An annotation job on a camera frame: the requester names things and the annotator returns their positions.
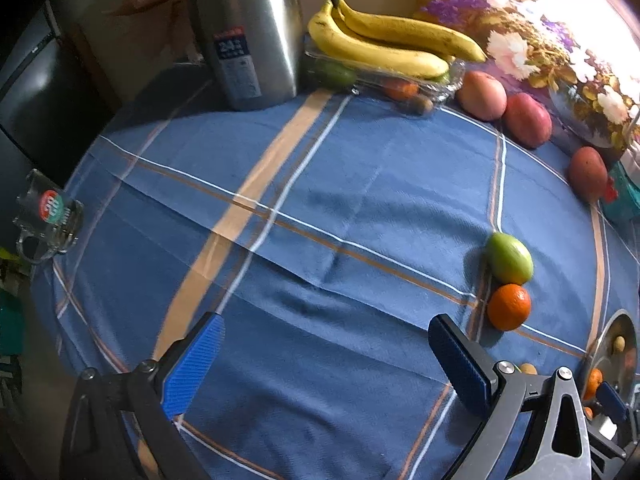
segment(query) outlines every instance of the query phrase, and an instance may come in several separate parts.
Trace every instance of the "metal vacuum flask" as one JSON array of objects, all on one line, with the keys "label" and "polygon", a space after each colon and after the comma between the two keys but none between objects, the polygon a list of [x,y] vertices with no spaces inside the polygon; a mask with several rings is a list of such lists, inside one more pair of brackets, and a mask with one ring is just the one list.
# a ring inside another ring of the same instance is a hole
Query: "metal vacuum flask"
[{"label": "metal vacuum flask", "polygon": [[189,0],[189,6],[202,55],[232,108],[268,108],[295,97],[300,0]]}]

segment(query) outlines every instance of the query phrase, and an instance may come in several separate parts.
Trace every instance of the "pink fruit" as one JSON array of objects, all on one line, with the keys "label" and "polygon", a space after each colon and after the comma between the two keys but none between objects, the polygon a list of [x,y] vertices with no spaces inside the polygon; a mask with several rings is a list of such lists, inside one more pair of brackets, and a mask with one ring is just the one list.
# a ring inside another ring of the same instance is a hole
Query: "pink fruit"
[{"label": "pink fruit", "polygon": [[574,153],[567,177],[574,193],[587,203],[597,202],[607,189],[607,168],[591,146]]},{"label": "pink fruit", "polygon": [[467,72],[456,98],[465,112],[481,121],[495,121],[507,107],[504,86],[485,72]]},{"label": "pink fruit", "polygon": [[504,122],[515,139],[534,150],[551,137],[551,116],[529,94],[521,92],[507,99]]}]

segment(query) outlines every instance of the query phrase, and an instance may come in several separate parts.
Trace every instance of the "wall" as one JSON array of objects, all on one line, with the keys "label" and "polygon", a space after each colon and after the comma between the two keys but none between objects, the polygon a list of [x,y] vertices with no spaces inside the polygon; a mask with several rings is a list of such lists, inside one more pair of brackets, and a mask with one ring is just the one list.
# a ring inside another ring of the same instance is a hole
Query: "wall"
[{"label": "wall", "polygon": [[[149,48],[150,35],[157,31],[140,26],[147,23],[137,16],[113,17],[105,14],[115,9],[120,0],[52,0],[62,27],[76,23],[81,27],[95,58],[100,63],[116,94],[131,100],[160,70],[171,65],[167,50],[154,52]],[[416,0],[347,0],[351,7],[377,14],[409,16]],[[302,0],[305,21],[318,10],[322,0]],[[162,23],[168,7],[151,11],[152,19]]]}]

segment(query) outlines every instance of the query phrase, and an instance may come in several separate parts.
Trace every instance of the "table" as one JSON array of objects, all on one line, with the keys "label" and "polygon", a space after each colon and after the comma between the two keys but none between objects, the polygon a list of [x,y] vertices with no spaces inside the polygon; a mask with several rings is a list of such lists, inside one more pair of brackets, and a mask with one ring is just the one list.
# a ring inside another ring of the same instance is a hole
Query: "table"
[{"label": "table", "polygon": [[[76,372],[131,370],[223,313],[180,423],[215,478],[439,479],[478,421],[431,352],[431,317],[539,373],[575,372],[618,309],[638,323],[633,226],[574,197],[552,143],[529,152],[453,108],[408,118],[323,90],[221,102],[182,64],[126,105],[67,186],[86,211],[78,243],[33,282]],[[494,230],[535,266],[532,313],[508,333],[484,315]]]}]

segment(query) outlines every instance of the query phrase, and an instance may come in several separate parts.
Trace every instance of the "glass cup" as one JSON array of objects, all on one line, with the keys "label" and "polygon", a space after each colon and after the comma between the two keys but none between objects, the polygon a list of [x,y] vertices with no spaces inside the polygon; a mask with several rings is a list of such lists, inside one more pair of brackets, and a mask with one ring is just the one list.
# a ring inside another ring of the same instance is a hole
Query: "glass cup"
[{"label": "glass cup", "polygon": [[[17,197],[20,206],[14,224],[20,228],[15,247],[26,261],[39,264],[54,254],[65,254],[82,227],[82,203],[73,200],[38,170],[27,175],[29,189]],[[24,254],[23,243],[36,238],[46,250],[33,258]]]}]

